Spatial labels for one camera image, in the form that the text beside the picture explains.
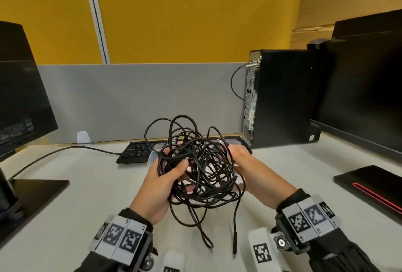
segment black power cord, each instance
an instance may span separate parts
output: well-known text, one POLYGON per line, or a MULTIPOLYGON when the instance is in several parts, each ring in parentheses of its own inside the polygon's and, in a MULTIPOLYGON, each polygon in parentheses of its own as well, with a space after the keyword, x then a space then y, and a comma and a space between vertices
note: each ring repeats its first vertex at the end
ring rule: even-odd
POLYGON ((215 209, 227 203, 237 201, 233 214, 233 258, 237 253, 237 229, 236 213, 240 204, 240 199, 244 194, 246 183, 240 173, 236 173, 233 157, 229 151, 228 143, 215 127, 209 127, 207 137, 203 137, 197 129, 197 125, 192 118, 187 115, 178 115, 174 119, 159 118, 154 120, 145 130, 144 139, 148 142, 147 133, 149 128, 158 121, 169 121, 169 138, 160 151, 153 149, 158 154, 158 174, 159 176, 168 173, 175 168, 184 158, 188 159, 191 170, 186 170, 186 178, 183 181, 177 180, 172 187, 169 197, 170 210, 176 221, 185 227, 198 227, 202 239, 208 248, 213 248, 214 244, 205 234, 201 223, 205 219, 208 209, 215 209), (183 127, 176 122, 179 118, 188 119, 193 129, 183 127), (211 129, 214 129, 219 137, 209 137, 211 129), (243 180, 243 189, 240 190, 236 183, 237 175, 243 180), (188 187, 194 187, 192 193, 187 191, 188 187), (185 204, 188 207, 194 224, 186 224, 178 219, 173 211, 173 205, 185 204), (195 209, 204 208, 201 218, 195 209))
POLYGON ((240 98, 242 101, 246 101, 246 100, 236 94, 236 92, 235 92, 234 89, 233 89, 232 82, 233 82, 234 74, 236 74, 238 70, 240 70, 242 67, 245 67, 245 66, 246 66, 246 63, 243 64, 242 66, 239 66, 239 67, 236 69, 236 71, 233 72, 232 77, 230 78, 230 88, 232 89, 232 92, 233 92, 238 98, 240 98))
POLYGON ((91 150, 96 150, 96 151, 100 151, 102 153, 109 153, 109 154, 115 154, 115 155, 121 155, 121 153, 112 153, 110 151, 106 151, 106 150, 102 150, 102 149, 98 149, 98 148, 92 148, 92 147, 85 147, 85 146, 68 146, 68 147, 64 147, 64 148, 60 148, 58 150, 52 151, 51 153, 48 153, 46 155, 44 155, 43 157, 38 158, 37 160, 29 163, 27 166, 23 167, 20 171, 18 171, 16 174, 14 174, 10 179, 15 178, 16 176, 18 176, 20 173, 22 173, 25 169, 27 169, 28 167, 32 166, 33 164, 35 164, 36 162, 39 162, 40 160, 47 158, 49 155, 52 155, 54 153, 58 153, 60 151, 66 150, 66 149, 70 149, 70 148, 85 148, 85 149, 91 149, 91 150))

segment hand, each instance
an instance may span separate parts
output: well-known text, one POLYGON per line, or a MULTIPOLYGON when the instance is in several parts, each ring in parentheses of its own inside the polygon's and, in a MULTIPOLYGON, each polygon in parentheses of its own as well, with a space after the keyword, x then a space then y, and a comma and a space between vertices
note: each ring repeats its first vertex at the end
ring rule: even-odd
POLYGON ((160 222, 169 209, 168 198, 173 183, 184 174, 187 167, 188 160, 183 160, 176 168, 159 177, 156 159, 129 208, 153 225, 160 222))
POLYGON ((242 145, 229 145, 236 167, 246 181, 246 190, 264 205, 276 209, 297 188, 257 160, 242 145))

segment black monitor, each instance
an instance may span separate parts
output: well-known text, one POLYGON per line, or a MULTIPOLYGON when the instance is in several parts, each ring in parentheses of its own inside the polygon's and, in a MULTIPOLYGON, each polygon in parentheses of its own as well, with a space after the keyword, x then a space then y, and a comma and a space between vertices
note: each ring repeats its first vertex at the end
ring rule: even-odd
POLYGON ((313 120, 402 162, 402 10, 335 24, 313 120))
POLYGON ((0 157, 57 128, 22 25, 0 21, 0 157))
MULTIPOLYGON (((0 21, 0 161, 57 128, 23 27, 0 21)), ((0 169, 0 249, 68 184, 8 180, 0 169)))

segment yellow wall panel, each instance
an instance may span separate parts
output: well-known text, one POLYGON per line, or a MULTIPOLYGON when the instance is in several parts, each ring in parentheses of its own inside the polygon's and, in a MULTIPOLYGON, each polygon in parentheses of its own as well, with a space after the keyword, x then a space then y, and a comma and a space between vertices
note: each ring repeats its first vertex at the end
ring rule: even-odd
POLYGON ((99 0, 111 63, 244 62, 289 48, 299 0, 99 0))
POLYGON ((38 64, 102 63, 88 0, 0 0, 0 20, 22 24, 38 64))

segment red stripe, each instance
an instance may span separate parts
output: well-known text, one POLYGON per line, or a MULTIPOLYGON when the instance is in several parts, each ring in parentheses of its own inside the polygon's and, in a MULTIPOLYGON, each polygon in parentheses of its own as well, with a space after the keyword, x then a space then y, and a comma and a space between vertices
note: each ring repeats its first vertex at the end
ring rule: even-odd
POLYGON ((363 185, 361 185, 361 184, 359 184, 359 183, 356 183, 356 182, 355 182, 355 183, 352 183, 352 185, 353 185, 355 188, 361 190, 363 193, 368 194, 370 197, 373 197, 373 198, 376 199, 377 201, 379 201, 379 202, 381 202, 382 204, 388 206, 390 209, 393 209, 393 210, 396 211, 397 213, 402 214, 402 209, 401 209, 399 206, 393 204, 392 202, 388 201, 387 199, 385 199, 385 198, 381 197, 380 195, 374 193, 374 192, 371 191, 370 189, 368 189, 368 188, 364 187, 363 185))

